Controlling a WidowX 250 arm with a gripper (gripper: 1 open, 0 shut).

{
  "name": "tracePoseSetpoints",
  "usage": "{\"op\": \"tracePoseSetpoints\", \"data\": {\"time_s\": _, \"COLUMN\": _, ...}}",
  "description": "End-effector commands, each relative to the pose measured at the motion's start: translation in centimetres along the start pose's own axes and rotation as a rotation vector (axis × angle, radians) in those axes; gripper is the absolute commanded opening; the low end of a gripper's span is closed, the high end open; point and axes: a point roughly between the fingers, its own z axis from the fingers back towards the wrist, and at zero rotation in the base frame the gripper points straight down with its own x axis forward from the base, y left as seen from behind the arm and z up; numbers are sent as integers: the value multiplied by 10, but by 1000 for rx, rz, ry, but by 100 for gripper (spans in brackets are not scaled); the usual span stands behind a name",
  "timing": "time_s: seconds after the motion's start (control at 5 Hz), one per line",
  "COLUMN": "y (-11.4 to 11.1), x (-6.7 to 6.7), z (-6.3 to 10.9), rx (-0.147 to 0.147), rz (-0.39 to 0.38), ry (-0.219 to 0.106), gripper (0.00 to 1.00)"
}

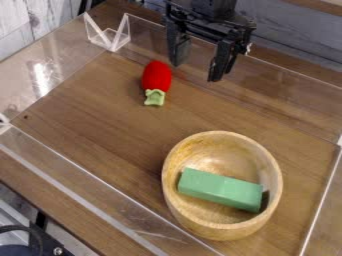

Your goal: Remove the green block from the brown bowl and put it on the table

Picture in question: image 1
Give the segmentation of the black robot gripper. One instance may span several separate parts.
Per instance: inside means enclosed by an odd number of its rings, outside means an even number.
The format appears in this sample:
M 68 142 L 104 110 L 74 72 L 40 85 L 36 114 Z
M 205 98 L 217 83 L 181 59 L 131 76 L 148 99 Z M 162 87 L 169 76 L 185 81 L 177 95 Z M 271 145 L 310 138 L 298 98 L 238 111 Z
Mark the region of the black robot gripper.
M 255 22 L 235 11 L 238 0 L 165 0 L 167 48 L 178 67 L 190 55 L 191 36 L 217 44 L 209 82 L 218 82 L 231 71 L 237 55 L 246 54 Z

